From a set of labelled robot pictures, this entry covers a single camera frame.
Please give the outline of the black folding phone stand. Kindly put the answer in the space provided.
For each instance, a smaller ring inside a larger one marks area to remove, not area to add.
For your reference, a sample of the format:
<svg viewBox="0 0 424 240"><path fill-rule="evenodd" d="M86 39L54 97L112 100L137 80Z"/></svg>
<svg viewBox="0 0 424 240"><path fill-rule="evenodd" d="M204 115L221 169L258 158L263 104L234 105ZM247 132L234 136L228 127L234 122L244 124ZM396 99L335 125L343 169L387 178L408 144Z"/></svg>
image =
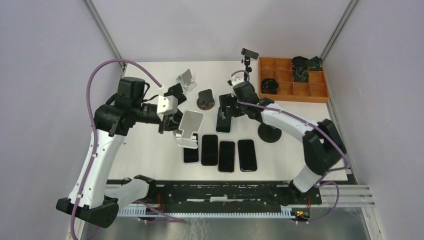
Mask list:
<svg viewBox="0 0 424 240"><path fill-rule="evenodd" d="M180 83L171 86L168 91L164 94L165 97L173 96L177 99L177 104L181 105L187 100L184 94L183 87Z"/></svg>

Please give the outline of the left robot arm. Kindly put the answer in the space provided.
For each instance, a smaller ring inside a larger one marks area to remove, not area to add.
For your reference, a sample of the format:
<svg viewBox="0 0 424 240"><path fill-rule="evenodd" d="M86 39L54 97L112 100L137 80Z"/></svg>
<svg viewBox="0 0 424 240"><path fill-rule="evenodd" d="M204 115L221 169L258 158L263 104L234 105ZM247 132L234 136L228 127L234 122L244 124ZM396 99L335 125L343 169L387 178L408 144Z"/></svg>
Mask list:
<svg viewBox="0 0 424 240"><path fill-rule="evenodd" d="M163 118L157 115L159 104L151 104L145 98L149 88L143 79L122 78L117 92L95 111L94 130L82 171L69 196L57 201L57 210L105 229L119 211L137 200L145 204L158 201L156 209L164 209L156 180L147 176L136 175L129 182L122 181L120 187L106 191L117 152L136 123L158 125L160 134L180 125L183 113L179 109Z"/></svg>

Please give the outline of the white small phone stand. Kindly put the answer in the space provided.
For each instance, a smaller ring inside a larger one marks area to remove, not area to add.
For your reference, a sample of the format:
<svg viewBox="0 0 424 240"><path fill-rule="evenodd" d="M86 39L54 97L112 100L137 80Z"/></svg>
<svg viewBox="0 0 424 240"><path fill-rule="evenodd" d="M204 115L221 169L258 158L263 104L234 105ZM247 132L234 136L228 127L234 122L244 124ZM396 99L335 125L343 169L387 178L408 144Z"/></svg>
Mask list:
<svg viewBox="0 0 424 240"><path fill-rule="evenodd" d="M194 134L198 133L204 114L198 111L185 110L183 112L178 129L173 132L176 144L181 148L197 149L199 147L198 140Z"/></svg>

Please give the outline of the round wooden phone stand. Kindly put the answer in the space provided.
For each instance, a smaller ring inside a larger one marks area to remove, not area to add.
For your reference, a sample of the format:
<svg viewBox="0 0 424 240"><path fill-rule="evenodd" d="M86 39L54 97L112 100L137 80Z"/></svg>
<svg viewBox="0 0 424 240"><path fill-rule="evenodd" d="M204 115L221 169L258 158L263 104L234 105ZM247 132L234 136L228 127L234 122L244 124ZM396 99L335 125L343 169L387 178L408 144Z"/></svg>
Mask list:
<svg viewBox="0 0 424 240"><path fill-rule="evenodd" d="M210 110L215 105L215 100L213 97L213 91L211 89L205 89L198 93L198 99L196 101L197 107L200 110Z"/></svg>

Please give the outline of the black phone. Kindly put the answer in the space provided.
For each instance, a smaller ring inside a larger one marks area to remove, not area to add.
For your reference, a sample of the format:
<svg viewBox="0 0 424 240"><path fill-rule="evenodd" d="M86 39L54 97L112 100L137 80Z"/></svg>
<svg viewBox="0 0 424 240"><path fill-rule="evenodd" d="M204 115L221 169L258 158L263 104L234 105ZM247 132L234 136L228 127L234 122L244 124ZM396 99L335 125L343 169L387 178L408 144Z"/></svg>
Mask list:
<svg viewBox="0 0 424 240"><path fill-rule="evenodd" d="M219 158L218 136L206 134L201 139L201 158L203 166L217 166Z"/></svg>

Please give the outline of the black clamp stand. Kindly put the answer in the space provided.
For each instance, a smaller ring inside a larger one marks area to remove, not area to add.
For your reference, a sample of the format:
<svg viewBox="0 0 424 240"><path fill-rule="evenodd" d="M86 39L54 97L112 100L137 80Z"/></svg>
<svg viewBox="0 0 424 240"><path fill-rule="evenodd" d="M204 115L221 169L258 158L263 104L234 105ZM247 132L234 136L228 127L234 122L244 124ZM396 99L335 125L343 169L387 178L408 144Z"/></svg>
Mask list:
<svg viewBox="0 0 424 240"><path fill-rule="evenodd" d="M276 127L261 123L257 129L259 138L266 143L276 143L282 136L282 131Z"/></svg>

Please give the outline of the black lens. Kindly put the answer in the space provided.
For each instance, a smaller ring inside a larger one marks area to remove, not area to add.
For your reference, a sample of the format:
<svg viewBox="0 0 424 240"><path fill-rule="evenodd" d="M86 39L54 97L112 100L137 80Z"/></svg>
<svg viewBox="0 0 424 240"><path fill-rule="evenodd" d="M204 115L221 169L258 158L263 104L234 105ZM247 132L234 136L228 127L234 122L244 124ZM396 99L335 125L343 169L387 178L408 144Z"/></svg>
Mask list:
<svg viewBox="0 0 424 240"><path fill-rule="evenodd" d="M279 83L275 78L264 78L261 81L261 92L263 94L276 95L278 93Z"/></svg>

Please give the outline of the light blue case phone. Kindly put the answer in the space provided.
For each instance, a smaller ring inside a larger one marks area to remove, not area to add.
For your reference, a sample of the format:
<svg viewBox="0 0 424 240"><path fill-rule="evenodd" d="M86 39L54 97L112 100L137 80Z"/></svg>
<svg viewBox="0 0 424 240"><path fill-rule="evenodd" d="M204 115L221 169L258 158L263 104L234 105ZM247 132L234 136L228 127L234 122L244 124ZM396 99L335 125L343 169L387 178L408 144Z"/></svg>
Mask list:
<svg viewBox="0 0 424 240"><path fill-rule="evenodd" d="M232 117L224 115L218 112L216 119L215 131L219 134L229 134L232 129Z"/></svg>

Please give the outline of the silver folding phone stand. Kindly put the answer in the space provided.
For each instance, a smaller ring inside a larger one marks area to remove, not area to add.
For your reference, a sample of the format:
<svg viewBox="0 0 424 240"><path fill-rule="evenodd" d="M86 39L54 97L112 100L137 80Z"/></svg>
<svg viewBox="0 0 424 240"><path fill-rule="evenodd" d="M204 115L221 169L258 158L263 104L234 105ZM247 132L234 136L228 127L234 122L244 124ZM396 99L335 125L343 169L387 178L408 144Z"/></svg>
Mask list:
<svg viewBox="0 0 424 240"><path fill-rule="evenodd" d="M192 91L197 86L195 78L193 77L190 69L187 69L184 73L180 74L176 78L176 82L179 83L182 88L188 92Z"/></svg>

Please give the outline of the purple case phone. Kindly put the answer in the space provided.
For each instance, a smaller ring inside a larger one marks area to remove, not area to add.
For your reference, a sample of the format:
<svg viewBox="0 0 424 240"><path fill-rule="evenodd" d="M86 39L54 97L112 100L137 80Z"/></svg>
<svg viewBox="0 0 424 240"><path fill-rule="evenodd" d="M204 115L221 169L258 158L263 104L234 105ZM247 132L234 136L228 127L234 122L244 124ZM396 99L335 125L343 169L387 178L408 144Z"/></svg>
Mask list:
<svg viewBox="0 0 424 240"><path fill-rule="evenodd" d="M183 163L195 164L200 161L199 149L183 148Z"/></svg>

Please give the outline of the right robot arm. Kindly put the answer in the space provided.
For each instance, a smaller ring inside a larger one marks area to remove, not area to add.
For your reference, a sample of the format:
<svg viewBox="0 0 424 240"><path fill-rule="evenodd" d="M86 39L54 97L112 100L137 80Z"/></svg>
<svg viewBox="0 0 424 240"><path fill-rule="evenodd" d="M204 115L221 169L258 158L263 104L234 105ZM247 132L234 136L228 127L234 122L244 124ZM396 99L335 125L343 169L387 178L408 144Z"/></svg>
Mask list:
<svg viewBox="0 0 424 240"><path fill-rule="evenodd" d="M309 190L329 172L336 171L334 165L340 160L348 167L346 147L331 120L307 120L269 98L259 98L253 85L240 77L230 77L227 84L231 92L220 101L222 117L247 116L302 143L305 165L289 184L288 196L293 203L306 201Z"/></svg>

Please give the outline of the black tall round-base stand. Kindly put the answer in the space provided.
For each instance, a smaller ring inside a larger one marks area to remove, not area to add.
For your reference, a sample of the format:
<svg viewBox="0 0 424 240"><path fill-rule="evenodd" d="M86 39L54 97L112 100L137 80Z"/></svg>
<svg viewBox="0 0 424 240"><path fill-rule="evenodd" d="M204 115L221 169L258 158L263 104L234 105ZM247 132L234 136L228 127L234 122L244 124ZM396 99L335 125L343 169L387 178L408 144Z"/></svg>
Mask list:
<svg viewBox="0 0 424 240"><path fill-rule="evenodd" d="M241 61L244 66L244 81L249 82L250 81L250 73L252 72L251 68L251 60L257 60L259 58L259 53L249 50L247 48L242 48L241 54L244 56L244 59Z"/></svg>

